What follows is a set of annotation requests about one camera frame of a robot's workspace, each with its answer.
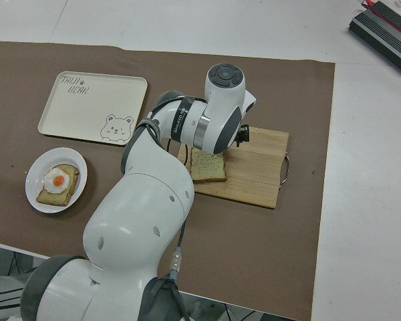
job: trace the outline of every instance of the wooden cutting board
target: wooden cutting board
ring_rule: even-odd
[[[243,142],[239,147],[234,143],[227,150],[227,181],[195,184],[195,192],[271,209],[276,207],[289,135],[250,127],[249,136],[249,142]],[[182,145],[178,159],[183,163],[185,157]],[[186,168],[190,171],[190,149]]]

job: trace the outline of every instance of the white plate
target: white plate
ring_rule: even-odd
[[[74,193],[67,206],[55,206],[38,203],[35,199],[39,196],[40,191],[43,189],[43,176],[56,165],[70,164],[79,170],[79,179],[76,184]],[[88,177],[88,168],[84,158],[74,149],[61,147],[51,149],[41,155],[31,166],[25,180],[25,194],[28,201],[35,209],[43,213],[57,213],[70,207],[79,196],[86,184]]]
[[[39,121],[45,135],[125,145],[147,90],[140,77],[62,72]]]

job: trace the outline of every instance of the plate of food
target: plate of food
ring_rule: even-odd
[[[57,213],[67,209],[84,190],[88,169],[80,153],[60,147],[41,155],[25,180],[25,194],[35,209]]]

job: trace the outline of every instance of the fried egg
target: fried egg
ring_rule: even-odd
[[[70,184],[67,172],[57,167],[51,169],[43,178],[43,188],[52,194],[61,194]]]

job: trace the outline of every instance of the red wire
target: red wire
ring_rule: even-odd
[[[379,11],[375,10],[372,5],[370,5],[370,3],[374,2],[372,0],[366,0],[367,1],[367,5],[364,4],[364,2],[362,3],[362,6],[366,9],[370,9],[375,15],[377,15],[378,17],[382,18],[384,21],[386,21],[387,23],[389,23],[392,27],[394,27],[395,29],[397,29],[400,33],[401,33],[401,28],[399,28],[397,25],[395,25],[392,21],[390,21],[388,18],[386,18],[384,15],[382,15]]]

